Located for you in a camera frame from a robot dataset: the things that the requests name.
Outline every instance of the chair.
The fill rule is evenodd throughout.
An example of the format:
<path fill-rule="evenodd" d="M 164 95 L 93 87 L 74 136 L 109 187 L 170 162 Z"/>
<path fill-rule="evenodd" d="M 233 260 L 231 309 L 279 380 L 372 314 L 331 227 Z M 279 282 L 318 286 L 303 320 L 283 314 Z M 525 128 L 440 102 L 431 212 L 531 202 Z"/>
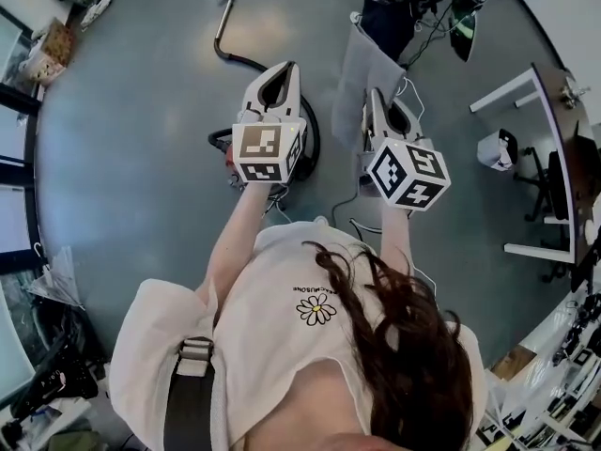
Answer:
<path fill-rule="evenodd" d="M 567 220 L 567 199 L 565 196 L 565 187 L 563 184 L 562 164 L 560 163 L 559 153 L 551 152 L 548 155 L 548 169 L 543 169 L 541 162 L 536 154 L 536 150 L 532 147 L 525 148 L 523 155 L 532 155 L 536 165 L 538 179 L 526 179 L 518 174 L 514 174 L 514 179 L 520 182 L 525 182 L 534 185 L 538 188 L 538 196 L 532 214 L 527 214 L 525 219 L 528 222 L 534 222 L 541 211 L 545 213 L 552 212 L 558 220 Z M 558 245 L 550 244 L 546 241 L 541 241 L 543 247 L 549 249 L 567 250 L 570 241 L 565 235 L 563 225 L 560 225 L 560 241 Z M 555 278 L 562 278 L 567 275 L 569 270 L 568 264 L 565 262 L 554 262 L 551 268 L 551 273 L 544 275 L 541 279 L 545 283 L 550 283 Z"/>

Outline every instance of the white box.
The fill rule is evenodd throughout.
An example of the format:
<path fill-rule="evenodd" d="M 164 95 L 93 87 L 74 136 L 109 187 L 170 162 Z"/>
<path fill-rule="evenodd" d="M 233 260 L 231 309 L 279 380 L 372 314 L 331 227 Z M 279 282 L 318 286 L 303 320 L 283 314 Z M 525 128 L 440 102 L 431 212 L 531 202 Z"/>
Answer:
<path fill-rule="evenodd" d="M 302 153 L 302 119 L 296 122 L 235 124 L 233 159 L 244 182 L 286 183 Z"/>
<path fill-rule="evenodd" d="M 389 206 L 428 210 L 451 186 L 442 154 L 390 137 L 367 169 Z"/>

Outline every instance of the plastic bag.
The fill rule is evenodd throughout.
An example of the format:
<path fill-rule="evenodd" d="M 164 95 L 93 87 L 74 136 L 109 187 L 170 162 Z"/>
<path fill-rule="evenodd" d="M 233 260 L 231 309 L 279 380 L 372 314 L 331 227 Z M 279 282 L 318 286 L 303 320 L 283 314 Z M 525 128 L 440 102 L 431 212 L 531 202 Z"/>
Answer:
<path fill-rule="evenodd" d="M 547 318 L 521 341 L 521 346 L 535 352 L 536 356 L 509 382 L 497 383 L 500 388 L 500 419 L 510 414 L 516 415 L 532 406 L 534 411 L 528 412 L 527 426 L 524 427 L 529 428 L 537 410 L 545 409 L 562 392 L 568 366 L 565 363 L 555 366 L 553 355 L 565 339 L 574 322 L 576 309 L 585 297 L 584 289 L 568 293 Z"/>
<path fill-rule="evenodd" d="M 51 265 L 44 266 L 44 274 L 31 284 L 28 291 L 53 301 L 84 309 L 75 283 L 75 270 L 70 247 L 63 247 L 53 257 Z"/>

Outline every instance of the flower graphic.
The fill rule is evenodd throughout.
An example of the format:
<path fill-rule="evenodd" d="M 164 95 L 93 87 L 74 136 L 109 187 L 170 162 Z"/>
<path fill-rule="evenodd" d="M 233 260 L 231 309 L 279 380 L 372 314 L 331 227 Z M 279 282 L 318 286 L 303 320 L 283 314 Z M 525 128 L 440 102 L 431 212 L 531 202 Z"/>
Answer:
<path fill-rule="evenodd" d="M 336 314 L 336 309 L 326 304 L 327 300 L 326 294 L 319 294 L 319 297 L 309 296 L 308 299 L 301 300 L 300 305 L 297 305 L 300 318 L 306 320 L 309 326 L 315 326 L 318 322 L 325 324 Z"/>

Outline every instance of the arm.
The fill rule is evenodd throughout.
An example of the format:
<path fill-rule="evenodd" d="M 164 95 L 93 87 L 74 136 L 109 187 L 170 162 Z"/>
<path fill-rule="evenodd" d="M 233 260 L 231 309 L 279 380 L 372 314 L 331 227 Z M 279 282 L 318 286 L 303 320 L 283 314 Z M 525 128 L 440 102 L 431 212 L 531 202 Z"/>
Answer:
<path fill-rule="evenodd" d="M 397 271 L 412 275 L 407 211 L 386 204 L 382 199 L 382 244 L 380 258 Z"/>
<path fill-rule="evenodd" d="M 221 308 L 238 276 L 251 260 L 270 189 L 267 183 L 250 183 L 246 186 L 213 248 L 205 281 L 196 291 L 204 303 L 208 303 L 208 290 L 212 282 Z"/>

